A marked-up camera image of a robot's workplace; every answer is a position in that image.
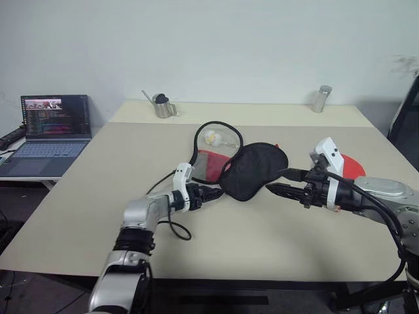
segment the black eye mask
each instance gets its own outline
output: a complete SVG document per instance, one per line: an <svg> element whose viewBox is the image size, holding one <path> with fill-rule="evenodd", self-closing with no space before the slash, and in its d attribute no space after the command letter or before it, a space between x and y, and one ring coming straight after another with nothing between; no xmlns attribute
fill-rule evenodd
<svg viewBox="0 0 419 314"><path fill-rule="evenodd" d="M266 183L278 179L278 171L287 167L287 155L279 147L253 143L242 147L224 165L219 184L232 198L248 201Z"/></svg>

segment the laptop screen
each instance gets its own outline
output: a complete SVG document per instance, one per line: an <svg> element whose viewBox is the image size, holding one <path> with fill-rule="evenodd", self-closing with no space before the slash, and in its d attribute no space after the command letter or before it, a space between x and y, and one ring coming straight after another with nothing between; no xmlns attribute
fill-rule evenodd
<svg viewBox="0 0 419 314"><path fill-rule="evenodd" d="M86 95L22 96L27 139L90 139Z"/></svg>

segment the black cable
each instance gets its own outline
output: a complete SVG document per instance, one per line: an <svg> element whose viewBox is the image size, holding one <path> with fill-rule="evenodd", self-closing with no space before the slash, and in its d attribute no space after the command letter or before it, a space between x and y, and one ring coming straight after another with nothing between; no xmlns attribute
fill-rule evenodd
<svg viewBox="0 0 419 314"><path fill-rule="evenodd" d="M161 182L163 182L164 180L166 180L168 177L170 177L171 175L175 174L175 170L173 170L171 173L169 173L167 176L165 176L163 179L159 180L155 185L153 185L151 187L151 189L146 193L146 194L150 194L151 191L153 191L155 189L156 186L158 186Z"/></svg>
<svg viewBox="0 0 419 314"><path fill-rule="evenodd" d="M66 306L62 307L61 309L59 309L57 312L54 312L54 314L58 314L59 312L62 312L63 310L65 310L66 308L68 308L70 305L74 304L79 298L81 298L82 296L84 296L85 292L83 292L82 294L80 294L78 297L76 297L73 301L71 301L70 303L68 303Z"/></svg>
<svg viewBox="0 0 419 314"><path fill-rule="evenodd" d="M403 270L405 269L405 265L406 265L406 261L404 259L400 259L400 265L398 267L398 269L394 272L393 275L391 275L387 280L381 282L381 283L377 283L376 285L373 285L369 288L366 288L365 290L363 290L361 292L361 312L362 314L368 314L367 310L365 309L365 302L363 301L363 298L368 294L371 293L372 291L378 289L378 288L383 288L386 285L388 285L389 283L392 283L393 281L395 281L400 274L403 272Z"/></svg>
<svg viewBox="0 0 419 314"><path fill-rule="evenodd" d="M0 209L0 214L3 216L3 218L5 219L5 224L6 224L6 230L8 230L9 228L9 220L7 219L6 215L4 214L4 212Z"/></svg>
<svg viewBox="0 0 419 314"><path fill-rule="evenodd" d="M177 236L178 238L185 240L185 241L189 241L190 239L192 239L192 234L191 232L185 227L182 226L181 224L178 224L177 222L174 221L168 221L168 220L162 220L159 221L157 224L169 224L170 228L172 229L172 232L175 234L175 236ZM175 229L173 228L173 226L177 226L180 229L182 229L188 236L184 237L183 235L178 234Z"/></svg>
<svg viewBox="0 0 419 314"><path fill-rule="evenodd" d="M395 228L397 230L397 234L399 236L402 236L403 235L403 229L401 227L401 224L400 224L399 220L397 219L397 216L395 215L395 213L393 213L391 211L390 208L388 208L386 205L384 205L381 201L379 201L378 199L376 199L374 196L372 196L368 192L364 191L359 186L355 185L354 183L348 182L346 179L342 178L341 176L339 176L339 175L337 175L335 173L324 171L322 169L320 171L326 173L329 177L334 178L335 180L339 181L343 185L346 185L347 187L351 188L355 192L361 194L363 197L365 197L371 203L375 204L378 208L380 208L381 210L383 210L391 218L391 220L392 220L392 222L393 222L393 224L394 224L394 226L395 226Z"/></svg>
<svg viewBox="0 0 419 314"><path fill-rule="evenodd" d="M12 273L12 282L10 284L10 289L9 289L9 295L5 298L6 300L6 305L5 305L5 311L4 314L7 314L7 308L9 307L9 301L12 299L12 291L13 291L13 285L14 285L14 277L16 276L16 272L13 271Z"/></svg>
<svg viewBox="0 0 419 314"><path fill-rule="evenodd" d="M400 240L400 237L403 235L403 229L402 229L401 224L400 224L399 220L397 219L397 216L395 215L395 213L393 213L391 211L391 209L388 208L386 205L384 205L381 201L379 201L374 196L372 196L368 192L364 191L363 189L361 189L360 187L358 187L354 183L351 183L351 182L347 181L346 179L342 178L341 176L339 176L335 173L331 173L331 172L328 172L328 171L324 171L324 172L329 177L334 178L335 180L339 181L343 185L346 185L347 187L349 187L352 190L354 190L355 192L361 194L364 198L366 198L371 203L376 205L376 207L375 206L363 206L361 209L371 209L373 211L376 211L381 216L381 218L386 223L386 226L387 226L388 230L390 231L390 234L392 235L394 243L397 246L397 250L398 250L398 253L399 253L399 258L403 260L404 259L403 257L405 255L405 248L401 244L401 240Z"/></svg>
<svg viewBox="0 0 419 314"><path fill-rule="evenodd" d="M151 313L152 306L153 306L153 291L154 291L154 277L153 277L153 271L151 270L150 263L147 264L147 269L149 270L149 277L150 277L150 289L149 289L149 296L147 300L147 313Z"/></svg>
<svg viewBox="0 0 419 314"><path fill-rule="evenodd" d="M2 153L0 154L0 156L1 156L1 155L8 154L8 153L10 153L10 152L16 152L16 149L12 149L12 150L8 150L8 151L6 151L6 152L2 152Z"/></svg>
<svg viewBox="0 0 419 314"><path fill-rule="evenodd" d="M164 180L166 180L168 177L170 177L171 175L175 174L175 170L173 170L171 173L169 173L168 175L166 175L164 178L162 178L161 180L159 180L156 184L154 184L150 190L147 192L147 194L150 194L151 191L153 191L155 189L156 186L158 186L161 182L163 182ZM185 240L185 241L189 241L190 239L192 239L192 234L189 232L189 230L185 227L182 226L181 224L178 224L177 222L172 221L172 217L171 217L171 211L170 211L170 207L168 207L168 220L161 220L159 221L157 224L169 224L170 229L172 229L172 232L175 234L175 236L177 236L179 239ZM185 233L188 235L187 237L179 234L175 228L173 226L177 226L179 228L181 228L183 231L185 231Z"/></svg>
<svg viewBox="0 0 419 314"><path fill-rule="evenodd" d="M405 260L405 257L404 257L405 256L405 248L404 248L404 246L403 246L403 244L401 243L401 240L400 240L400 237L403 235L403 229L402 229L401 224L400 224L399 220L397 219L397 216L395 215L395 213L393 213L391 211L391 209L388 208L386 205L384 205L381 201L376 199L374 196L372 196L368 192L362 190L360 187L358 187L354 183L351 183L351 182L345 180L341 176L336 175L335 173L328 172L328 171L324 171L324 172L329 177L334 178L335 180L339 181L343 185L346 185L347 187L351 188L352 190L354 190L358 194L361 194L363 197L365 197L371 203L376 205L376 206L363 206L361 208L361 210L370 209L370 210L376 211L381 216L382 220L385 222L388 230L390 231L390 234L392 235L394 243L397 246L397 250L398 250L399 258L400 258L400 264L399 264L399 267L397 268L397 270L393 273L393 275L391 275L385 281L383 281L381 283L378 283L374 286L371 286L369 288L366 288L365 290L363 290L361 292L361 305L360 305L361 306L361 311L362 311L363 314L366 314L368 312L365 309L365 304L363 302L363 298L368 293L370 293L370 292L372 292L372 291L374 291L378 288L385 287L389 283L395 281L400 276L400 274L403 272L403 270L405 269L405 265L406 265L406 260Z"/></svg>

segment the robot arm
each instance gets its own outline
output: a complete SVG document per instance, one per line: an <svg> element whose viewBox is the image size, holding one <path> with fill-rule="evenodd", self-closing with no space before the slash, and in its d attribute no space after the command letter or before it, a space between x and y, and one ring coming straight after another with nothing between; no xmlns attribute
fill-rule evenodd
<svg viewBox="0 0 419 314"><path fill-rule="evenodd" d="M149 299L150 252L158 221L175 212L193 211L202 203L219 198L218 188L187 184L191 165L179 164L173 178L174 190L148 194L131 201L124 212L113 250L92 291L89 313L141 313Z"/></svg>
<svg viewBox="0 0 419 314"><path fill-rule="evenodd" d="M336 175L342 175L344 161L330 137L322 140L310 157L314 162L311 170L289 168L281 171L286 179L306 182L304 188L272 183L266 185L269 191L281 197L298 200L305 208L311 205L324 206L330 210L340 208L377 222L387 223L375 210L377 207L384 208L385 214L396 222L393 222L390 228L394 227L397 230L403 245L405 255L402 258L407 261L408 282L415 290L419 290L418 191L388 179L358 177L356 180L349 180L337 177Z"/></svg>

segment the desk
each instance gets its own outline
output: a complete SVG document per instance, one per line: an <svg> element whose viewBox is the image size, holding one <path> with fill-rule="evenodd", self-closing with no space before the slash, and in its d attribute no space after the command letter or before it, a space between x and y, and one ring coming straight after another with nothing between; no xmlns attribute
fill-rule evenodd
<svg viewBox="0 0 419 314"><path fill-rule="evenodd" d="M204 124L223 121L232 126L351 126L373 125L355 106L326 106L321 114L306 105L249 103L176 103L177 116L157 118L148 101L128 100L110 122Z"/></svg>
<svg viewBox="0 0 419 314"><path fill-rule="evenodd" d="M188 161L194 133L208 121L197 115L203 120L195 124L161 119L159 124L121 122L125 106L113 119L118 122L102 128L43 200L0 256L0 268L97 276L128 201L144 195L179 162ZM326 115L331 114L328 109L345 112L329 106ZM303 169L310 166L308 152L320 139L332 136L343 153L363 164L368 176L403 181L418 189L418 172L354 107L347 109L345 117L355 119L355 126L350 126L350 119L341 119L346 126L333 121L318 126L318 120L312 120L314 126L235 125L245 144L278 143L289 166ZM262 112L272 121L271 111ZM316 117L324 120L321 114ZM304 119L294 116L297 125ZM171 182L161 188L171 188ZM157 278L382 281L399 263L384 225L344 211L305 209L265 188L248 202L223 196L173 219L189 228L193 239L181 241L167 226L158 227L151 257Z"/></svg>

